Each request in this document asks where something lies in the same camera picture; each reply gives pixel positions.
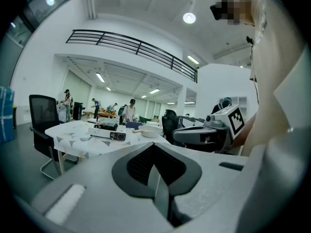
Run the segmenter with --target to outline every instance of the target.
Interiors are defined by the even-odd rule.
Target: glass wall
[[[68,0],[26,0],[0,43],[0,86],[9,87],[17,60],[36,28]]]

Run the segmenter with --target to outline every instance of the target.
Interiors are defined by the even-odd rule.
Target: white shirt
[[[133,108],[131,108],[130,106],[125,106],[124,110],[123,110],[123,115],[124,119],[123,119],[123,123],[127,123],[127,119],[129,118],[130,122],[133,122],[133,116],[135,114],[135,107],[133,106]]]

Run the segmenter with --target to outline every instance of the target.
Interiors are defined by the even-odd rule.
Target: ceiling
[[[156,77],[141,71],[124,68],[91,58],[67,56],[64,57],[64,60],[70,67],[82,71],[98,87],[109,87],[112,91],[138,98],[146,95],[147,97],[145,99],[156,102],[177,103],[180,86],[170,81],[164,81],[163,77]],[[100,81],[96,73],[101,74],[104,83]],[[160,91],[154,94],[149,93],[155,89],[159,89]],[[196,101],[196,93],[187,89],[186,102],[193,101]]]
[[[200,44],[201,55],[187,46],[183,47],[194,52],[199,62],[204,63],[203,55],[206,53],[213,56],[214,63],[246,66],[250,62],[250,46],[246,42],[246,36],[253,37],[254,28],[228,25],[226,20],[216,21],[209,7],[217,1],[219,0],[95,0],[95,10],[98,15],[105,13],[128,16],[150,23],[177,38],[187,35]],[[187,24],[183,21],[182,17],[186,12],[196,15],[195,23]],[[223,61],[219,56],[229,57]],[[187,58],[184,61],[192,64]]]

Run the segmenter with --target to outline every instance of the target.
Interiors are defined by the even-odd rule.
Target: white bowl
[[[157,138],[162,130],[153,126],[140,125],[138,127],[141,130],[141,134],[148,138]]]

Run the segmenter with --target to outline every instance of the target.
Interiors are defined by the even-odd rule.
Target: chair armrest
[[[49,140],[49,137],[46,134],[40,132],[39,130],[34,129],[33,127],[30,127],[30,130],[35,134],[37,134],[38,136],[40,136],[41,138],[43,138],[44,140]]]

